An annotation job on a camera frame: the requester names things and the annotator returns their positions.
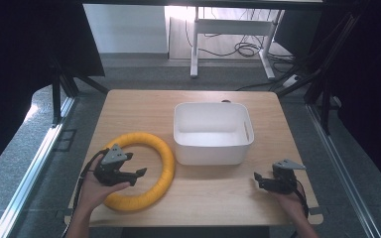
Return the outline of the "black tripod stand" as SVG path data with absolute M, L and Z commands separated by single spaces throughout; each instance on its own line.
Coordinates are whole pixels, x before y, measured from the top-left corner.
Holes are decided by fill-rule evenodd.
M 75 84 L 76 78 L 85 82 L 92 88 L 106 95 L 109 91 L 108 88 L 96 82 L 90 76 L 80 73 L 72 66 L 62 66 L 59 59 L 55 55 L 49 56 L 50 70 L 52 71 L 52 96 L 53 96 L 53 123 L 52 127 L 56 128 L 63 120 L 62 115 L 62 100 L 61 92 L 64 91 L 69 99 L 75 99 L 79 93 L 79 89 Z

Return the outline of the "black curtain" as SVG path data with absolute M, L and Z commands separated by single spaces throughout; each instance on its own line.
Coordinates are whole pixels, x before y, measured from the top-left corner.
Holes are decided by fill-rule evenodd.
M 324 75 L 338 117 L 381 172 L 381 0 L 367 3 Z
M 0 0 L 0 156 L 58 69 L 104 74 L 82 2 Z

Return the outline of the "white plastic bin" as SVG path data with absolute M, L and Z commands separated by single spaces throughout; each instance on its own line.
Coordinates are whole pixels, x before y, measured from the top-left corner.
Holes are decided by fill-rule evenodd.
M 174 113 L 178 162 L 186 166 L 241 164 L 254 142 L 247 108 L 231 102 L 187 102 Z

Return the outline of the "black metal stand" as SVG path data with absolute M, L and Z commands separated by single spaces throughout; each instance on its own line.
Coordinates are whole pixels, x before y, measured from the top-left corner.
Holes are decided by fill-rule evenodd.
M 333 17 L 337 23 L 322 38 L 317 48 L 305 58 L 300 59 L 299 66 L 310 68 L 311 72 L 295 84 L 277 92 L 279 98 L 309 84 L 304 100 L 307 104 L 316 103 L 321 97 L 321 114 L 319 124 L 328 134 L 328 115 L 330 110 L 330 83 L 329 70 L 345 41 L 351 34 L 361 16 L 361 2 L 354 1 L 348 6 L 338 5 L 334 9 L 328 8 L 322 13 L 329 19 Z

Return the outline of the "aluminium floor rail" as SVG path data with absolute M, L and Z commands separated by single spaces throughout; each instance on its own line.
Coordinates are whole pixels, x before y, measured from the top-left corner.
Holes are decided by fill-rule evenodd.
M 344 191 L 350 201 L 354 212 L 366 234 L 367 238 L 381 238 L 381 232 L 379 231 L 375 220 L 370 213 L 368 206 L 364 199 L 360 195 L 354 181 L 352 180 L 349 172 L 338 152 L 331 137 L 327 135 L 323 127 L 319 122 L 319 114 L 313 105 L 306 105 L 308 114 L 310 115 L 313 124 L 317 130 L 317 133 L 323 143 L 323 146 L 328 154 L 328 157 L 335 169 L 335 172 L 344 188 Z
M 5 211 L 0 218 L 0 238 L 8 238 L 17 222 L 21 211 L 54 147 L 58 137 L 61 134 L 64 123 L 70 113 L 75 102 L 73 97 L 68 97 L 60 107 L 62 119 L 58 124 L 52 126 L 36 155 L 33 157 L 26 173 L 21 179 L 17 189 L 15 190 L 11 200 L 9 201 Z

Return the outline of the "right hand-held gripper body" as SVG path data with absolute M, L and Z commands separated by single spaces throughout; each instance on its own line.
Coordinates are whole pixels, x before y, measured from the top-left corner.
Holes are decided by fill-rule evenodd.
M 274 163 L 272 165 L 274 178 L 270 181 L 268 188 L 280 194 L 290 194 L 297 188 L 298 180 L 295 170 L 304 170 L 305 168 L 304 165 L 293 162 L 290 159 Z

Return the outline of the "white power strip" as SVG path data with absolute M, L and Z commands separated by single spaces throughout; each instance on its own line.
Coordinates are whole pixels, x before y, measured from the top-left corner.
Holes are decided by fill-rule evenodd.
M 293 84 L 295 84 L 296 82 L 298 82 L 300 79 L 300 77 L 296 74 L 293 74 L 292 76 L 290 76 L 284 83 L 283 83 L 283 86 L 285 88 L 287 87 L 290 87 L 292 86 Z

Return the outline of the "person's right hand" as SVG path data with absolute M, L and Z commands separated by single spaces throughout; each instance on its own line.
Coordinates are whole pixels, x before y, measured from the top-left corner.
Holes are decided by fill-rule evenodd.
M 298 221 L 307 218 L 302 206 L 302 202 L 294 192 L 290 194 L 270 192 L 270 194 L 278 201 L 279 205 L 283 208 L 285 213 L 292 221 Z

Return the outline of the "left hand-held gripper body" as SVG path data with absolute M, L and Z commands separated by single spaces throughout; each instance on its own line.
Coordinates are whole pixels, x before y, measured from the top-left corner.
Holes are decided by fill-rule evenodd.
M 127 160 L 128 156 L 122 151 L 120 146 L 114 144 L 97 163 L 93 174 L 104 185 L 116 185 L 125 182 L 127 178 L 119 169 Z

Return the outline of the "person's left hand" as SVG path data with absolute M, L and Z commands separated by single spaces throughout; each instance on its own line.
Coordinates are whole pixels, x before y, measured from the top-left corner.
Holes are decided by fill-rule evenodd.
M 84 176 L 76 211 L 87 211 L 88 213 L 91 213 L 92 210 L 100 205 L 109 194 L 130 186 L 129 182 L 121 182 L 113 186 L 106 186 L 100 183 L 93 174 L 93 171 L 101 159 L 102 155 L 98 156 L 92 162 L 89 170 Z

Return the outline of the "white metal desk frame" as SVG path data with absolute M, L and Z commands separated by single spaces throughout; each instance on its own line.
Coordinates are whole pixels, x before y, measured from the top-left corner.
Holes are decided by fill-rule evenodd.
M 198 15 L 198 8 L 195 8 L 190 53 L 190 76 L 196 78 L 198 75 L 198 36 L 201 34 L 220 34 L 265 37 L 266 41 L 263 43 L 263 47 L 259 52 L 259 57 L 267 78 L 270 80 L 275 79 L 275 73 L 268 60 L 268 54 L 281 15 L 282 11 L 278 10 L 272 21 L 201 19 Z

